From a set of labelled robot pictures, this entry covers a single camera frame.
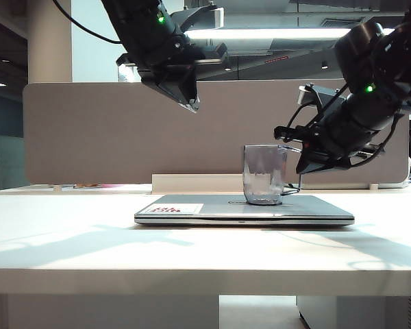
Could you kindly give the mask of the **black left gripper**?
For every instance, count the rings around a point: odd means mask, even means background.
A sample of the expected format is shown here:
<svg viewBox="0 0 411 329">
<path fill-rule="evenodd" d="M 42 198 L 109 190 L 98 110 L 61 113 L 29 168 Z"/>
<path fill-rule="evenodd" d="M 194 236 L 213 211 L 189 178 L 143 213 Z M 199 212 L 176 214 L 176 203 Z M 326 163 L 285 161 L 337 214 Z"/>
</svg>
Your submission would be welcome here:
<svg viewBox="0 0 411 329">
<path fill-rule="evenodd" d="M 197 78 L 226 61 L 226 44 L 199 45 L 176 25 L 119 25 L 116 33 L 125 48 L 118 65 L 135 66 L 141 82 L 192 113 L 200 109 Z"/>
</svg>

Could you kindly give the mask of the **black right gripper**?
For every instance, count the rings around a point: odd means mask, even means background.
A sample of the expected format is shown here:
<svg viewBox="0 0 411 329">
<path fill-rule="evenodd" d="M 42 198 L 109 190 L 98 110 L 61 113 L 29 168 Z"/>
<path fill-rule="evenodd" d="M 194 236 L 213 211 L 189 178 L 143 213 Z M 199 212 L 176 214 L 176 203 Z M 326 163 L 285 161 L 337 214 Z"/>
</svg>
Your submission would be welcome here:
<svg viewBox="0 0 411 329">
<path fill-rule="evenodd" d="M 273 131 L 274 138 L 285 143 L 306 141 L 297 174 L 347 170 L 350 158 L 380 132 L 380 97 L 375 91 L 317 97 L 317 118 L 308 127 L 277 126 Z"/>
</svg>

